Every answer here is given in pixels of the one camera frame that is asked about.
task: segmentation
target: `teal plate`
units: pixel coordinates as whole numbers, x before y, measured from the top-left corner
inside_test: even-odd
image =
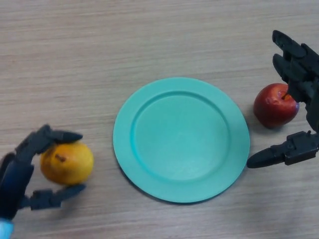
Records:
[[[191,78],[150,83],[120,109],[114,152],[142,191],[174,203],[210,199],[243,171],[250,150],[246,121],[220,89]]]

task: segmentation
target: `table surface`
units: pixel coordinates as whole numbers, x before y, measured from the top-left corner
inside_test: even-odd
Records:
[[[88,188],[62,209],[22,210],[14,239],[317,239],[316,159],[245,170],[224,194],[195,205],[151,199],[122,176],[112,148],[124,101],[154,80],[209,82],[242,110],[251,154],[309,130],[304,105],[281,130],[252,114],[257,93],[281,79],[272,65],[280,30],[319,51],[313,0],[2,0],[0,151],[44,123],[78,131],[95,155]],[[55,185],[38,158],[27,189]]]

